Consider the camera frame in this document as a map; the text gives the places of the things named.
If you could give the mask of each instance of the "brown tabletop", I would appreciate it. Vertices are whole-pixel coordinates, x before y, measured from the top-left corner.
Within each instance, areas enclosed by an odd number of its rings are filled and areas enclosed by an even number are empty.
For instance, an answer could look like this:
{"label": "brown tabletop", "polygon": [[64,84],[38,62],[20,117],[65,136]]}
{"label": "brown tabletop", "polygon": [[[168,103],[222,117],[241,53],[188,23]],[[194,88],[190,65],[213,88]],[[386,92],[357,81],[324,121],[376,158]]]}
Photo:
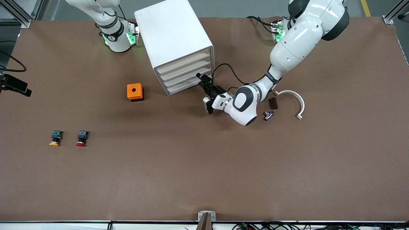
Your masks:
{"label": "brown tabletop", "polygon": [[[244,81],[267,70],[271,34],[250,19],[201,18],[216,64]],[[0,94],[0,219],[219,220],[409,219],[409,68],[396,30],[351,18],[320,41],[276,90],[268,122],[207,115],[200,87],[166,96],[143,46],[114,53],[92,21],[32,21],[12,75],[33,90]],[[11,63],[9,67],[18,68]],[[143,84],[131,103],[126,85]],[[230,69],[216,84],[240,86]],[[53,130],[64,131],[50,147]],[[79,130],[90,132],[77,147]]]}

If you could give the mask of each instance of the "floor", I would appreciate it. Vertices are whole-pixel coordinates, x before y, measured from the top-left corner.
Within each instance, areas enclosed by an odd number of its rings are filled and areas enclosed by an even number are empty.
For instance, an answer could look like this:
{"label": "floor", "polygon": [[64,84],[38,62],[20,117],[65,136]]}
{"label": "floor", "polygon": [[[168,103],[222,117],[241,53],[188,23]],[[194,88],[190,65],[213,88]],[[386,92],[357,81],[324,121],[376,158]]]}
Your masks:
{"label": "floor", "polygon": [[[34,6],[36,0],[23,1],[27,6]],[[133,18],[136,10],[145,8],[162,0],[122,0],[121,6],[127,18]],[[365,12],[361,1],[365,0],[346,0],[345,5],[351,17],[364,17]],[[387,13],[399,0],[366,0],[372,16],[382,16]],[[198,17],[221,17],[221,18],[244,18],[250,15],[260,17],[287,16],[288,0],[190,0],[190,3]],[[44,14],[41,20],[91,20],[82,11],[70,6],[65,0],[48,0],[44,4]],[[9,14],[0,9],[0,18],[9,18]],[[409,16],[400,21],[394,20],[398,30],[398,36],[403,50],[409,54]],[[0,41],[16,40],[19,33],[19,27],[0,26]],[[0,49],[10,53],[13,49],[13,43],[0,43]],[[0,56],[0,64],[5,65],[8,58]]]}

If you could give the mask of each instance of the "black cable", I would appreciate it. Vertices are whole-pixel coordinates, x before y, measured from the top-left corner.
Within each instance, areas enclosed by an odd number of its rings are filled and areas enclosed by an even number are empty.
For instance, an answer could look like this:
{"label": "black cable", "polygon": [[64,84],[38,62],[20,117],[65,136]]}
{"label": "black cable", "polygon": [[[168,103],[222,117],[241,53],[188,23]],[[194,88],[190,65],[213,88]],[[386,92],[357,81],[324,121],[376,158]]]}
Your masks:
{"label": "black cable", "polygon": [[260,230],[260,228],[258,228],[256,225],[254,225],[254,224],[249,224],[250,225],[250,227],[253,227],[254,228],[254,230]]}
{"label": "black cable", "polygon": [[16,41],[12,41],[12,40],[0,41],[0,43],[3,43],[3,42],[16,42]]}
{"label": "black cable", "polygon": [[291,228],[291,229],[294,229],[294,230],[301,230],[297,225],[294,225],[294,224],[292,224],[292,223],[287,223],[287,225]]}
{"label": "black cable", "polygon": [[239,226],[240,224],[236,224],[235,226],[233,226],[233,228],[231,230],[234,230],[235,227]]}
{"label": "black cable", "polygon": [[279,228],[280,227],[280,225],[278,225],[277,227],[272,227],[270,224],[267,226],[267,229],[268,230],[276,230],[277,228]]}
{"label": "black cable", "polygon": [[232,86],[227,91],[229,92],[231,89],[238,89],[238,87]]}
{"label": "black cable", "polygon": [[124,19],[125,20],[125,18],[123,18],[123,17],[120,17],[120,16],[118,16],[118,14],[117,14],[117,12],[114,10],[114,12],[115,12],[115,15],[110,15],[110,14],[108,14],[105,10],[103,11],[104,13],[106,13],[106,15],[108,15],[108,16],[111,16],[111,17],[118,17],[118,18],[121,18],[121,19]]}
{"label": "black cable", "polygon": [[277,229],[278,227],[283,227],[283,228],[285,228],[285,230],[289,230],[289,229],[284,225],[285,223],[283,223],[283,222],[275,222],[275,221],[273,221],[273,222],[269,222],[269,224],[270,224],[270,225],[278,225],[276,228],[273,228],[274,230]]}
{"label": "black cable", "polygon": [[344,225],[327,225],[323,228],[317,228],[315,230],[350,230],[351,228]]}
{"label": "black cable", "polygon": [[263,22],[260,17],[256,18],[256,17],[254,17],[254,16],[248,16],[247,18],[254,18],[254,19],[256,19],[259,23],[261,23],[261,25],[264,27],[264,29],[267,30],[268,32],[270,32],[270,33],[272,33],[272,34],[279,34],[279,33],[277,33],[277,32],[273,32],[273,31],[269,30],[267,27],[265,27],[265,25],[271,26],[271,24],[268,24],[268,23],[266,23],[266,22]]}
{"label": "black cable", "polygon": [[122,8],[121,8],[121,6],[118,4],[118,6],[119,6],[119,9],[121,10],[121,12],[122,12],[122,16],[124,16],[124,19],[126,20],[126,18],[125,18],[125,14],[124,14],[124,12],[122,11]]}
{"label": "black cable", "polygon": [[8,56],[9,58],[15,60],[18,64],[20,64],[20,65],[23,67],[22,70],[13,70],[13,69],[7,69],[7,68],[0,68],[0,70],[10,71],[10,72],[25,72],[25,71],[27,71],[27,68],[25,67],[25,65],[23,65],[23,63],[21,63],[19,60],[17,60],[16,58],[14,58],[14,57],[11,56],[11,55],[8,55],[8,54],[4,53],[4,52],[1,51],[1,50],[0,50],[0,52],[2,52],[4,55]]}
{"label": "black cable", "polygon": [[108,223],[108,227],[106,228],[107,230],[112,230],[112,221]]}
{"label": "black cable", "polygon": [[229,65],[228,63],[222,63],[222,64],[218,65],[218,66],[213,70],[213,73],[211,74],[211,84],[212,84],[212,87],[213,87],[213,85],[214,85],[214,73],[215,73],[216,70],[217,70],[220,66],[222,66],[222,65],[227,65],[227,66],[229,66],[230,69],[231,69],[231,71],[233,72],[234,76],[237,78],[237,80],[238,80],[240,83],[242,83],[243,85],[246,85],[246,84],[247,84],[247,83],[243,82],[242,80],[240,80],[240,78],[239,78],[239,77],[237,76],[237,74],[234,72],[233,67],[232,67],[231,65]]}
{"label": "black cable", "polygon": [[257,18],[256,18],[256,17],[254,17],[254,16],[248,16],[248,17],[246,17],[246,18],[254,18],[254,19],[256,19],[256,20],[257,20],[259,23],[261,23],[261,24],[271,26],[271,24],[268,24],[268,23],[266,23],[266,22],[263,22],[260,17],[257,17]]}
{"label": "black cable", "polygon": [[264,78],[264,76],[265,76],[265,75],[263,75],[261,78],[259,78],[259,79],[255,80],[254,82],[258,82],[258,81],[260,81],[261,79],[263,79],[263,78]]}

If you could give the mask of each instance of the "green led light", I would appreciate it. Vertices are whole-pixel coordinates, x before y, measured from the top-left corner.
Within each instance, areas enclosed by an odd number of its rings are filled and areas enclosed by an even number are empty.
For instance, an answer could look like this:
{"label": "green led light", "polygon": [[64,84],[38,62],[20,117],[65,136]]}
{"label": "green led light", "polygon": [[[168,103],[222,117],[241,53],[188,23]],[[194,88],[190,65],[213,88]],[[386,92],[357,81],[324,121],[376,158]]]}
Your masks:
{"label": "green led light", "polygon": [[104,34],[102,34],[102,37],[103,37],[103,39],[104,39],[104,41],[105,41],[105,44],[108,45],[108,42],[106,41],[106,37],[105,37]]}
{"label": "green led light", "polygon": [[134,38],[135,36],[133,36],[132,34],[126,33],[126,37],[128,38],[129,43],[130,43],[131,45],[135,44],[135,38]]}

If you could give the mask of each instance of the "wire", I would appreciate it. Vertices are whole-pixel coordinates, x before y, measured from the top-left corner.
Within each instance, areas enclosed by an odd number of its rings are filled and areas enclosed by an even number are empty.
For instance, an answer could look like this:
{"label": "wire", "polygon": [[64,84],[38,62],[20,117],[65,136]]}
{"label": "wire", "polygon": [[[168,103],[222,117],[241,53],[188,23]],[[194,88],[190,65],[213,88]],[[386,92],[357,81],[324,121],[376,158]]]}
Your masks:
{"label": "wire", "polygon": [[119,6],[119,9],[121,10],[121,12],[122,12],[122,16],[124,16],[124,19],[126,20],[126,18],[125,18],[125,14],[124,14],[124,12],[122,11],[122,8],[121,8],[121,6],[118,4],[118,6]]}
{"label": "wire", "polygon": [[25,71],[27,71],[27,68],[25,67],[25,65],[23,65],[23,63],[21,63],[19,60],[17,60],[16,58],[14,58],[14,57],[11,56],[11,55],[8,55],[8,54],[4,53],[4,52],[1,51],[1,50],[0,50],[0,52],[2,52],[4,55],[8,56],[9,58],[15,60],[18,64],[20,64],[20,65],[23,67],[22,70],[13,70],[13,69],[7,69],[7,68],[1,68],[0,70],[10,71],[10,72],[25,72]]}
{"label": "wire", "polygon": [[240,224],[236,224],[235,226],[233,226],[233,228],[231,230],[234,230],[235,227],[239,226]]}
{"label": "wire", "polygon": [[234,76],[237,78],[237,80],[238,80],[240,83],[242,83],[243,85],[246,85],[246,84],[247,84],[247,83],[243,82],[242,80],[240,80],[240,78],[239,78],[239,77],[237,76],[237,74],[234,72],[233,67],[232,67],[231,65],[229,65],[228,63],[222,63],[222,64],[218,65],[218,66],[213,70],[213,73],[211,74],[211,84],[212,84],[212,87],[213,87],[213,85],[214,85],[214,73],[215,73],[216,70],[217,70],[220,66],[222,66],[222,65],[227,65],[227,66],[229,66],[230,69],[231,69],[231,71],[233,72]]}
{"label": "wire", "polygon": [[269,23],[263,22],[260,17],[257,17],[257,18],[256,18],[256,17],[254,17],[254,16],[248,16],[247,18],[254,18],[254,19],[256,19],[259,23],[261,23],[262,26],[264,27],[264,29],[267,30],[268,32],[270,32],[270,33],[272,33],[272,34],[279,34],[279,33],[277,33],[277,32],[273,32],[273,31],[269,30],[267,27],[265,27],[266,25],[271,26],[271,23],[269,24]]}
{"label": "wire", "polygon": [[254,225],[254,224],[249,224],[250,225],[250,227],[253,227],[254,228],[254,230],[261,230],[260,228],[258,228],[256,225]]}
{"label": "wire", "polygon": [[3,42],[16,42],[16,41],[12,41],[12,40],[0,41],[0,43],[3,43]]}
{"label": "wire", "polygon": [[297,225],[294,225],[292,223],[287,223],[287,225],[291,228],[291,229],[295,229],[295,230],[301,230]]}
{"label": "wire", "polygon": [[231,89],[238,89],[238,87],[232,86],[227,91],[229,92]]}
{"label": "wire", "polygon": [[273,225],[278,225],[276,228],[273,228],[273,230],[277,229],[278,227],[283,227],[283,228],[285,228],[285,230],[289,230],[289,229],[285,226],[286,223],[278,222],[278,221],[269,222],[269,226],[271,226],[272,224],[273,224]]}
{"label": "wire", "polygon": [[115,15],[110,15],[110,14],[108,14],[105,10],[103,11],[104,13],[106,13],[106,15],[108,15],[108,16],[111,16],[111,17],[118,17],[118,18],[121,18],[121,19],[124,19],[124,20],[126,20],[124,17],[121,17],[121,16],[118,16],[118,14],[117,14],[117,12],[114,10],[114,12],[115,12]]}

